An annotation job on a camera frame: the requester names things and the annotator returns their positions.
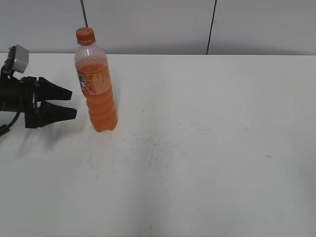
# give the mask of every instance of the orange soda bottle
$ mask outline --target orange soda bottle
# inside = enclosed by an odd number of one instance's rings
[[[92,28],[76,31],[78,44],[75,66],[83,95],[86,97],[90,120],[98,132],[113,130],[118,122],[114,108],[108,58],[95,44]]]

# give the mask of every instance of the tabletop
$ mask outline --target tabletop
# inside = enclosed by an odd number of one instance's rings
[[[108,58],[97,133],[74,55],[30,55],[78,114],[0,138],[1,236],[316,236],[316,56]]]

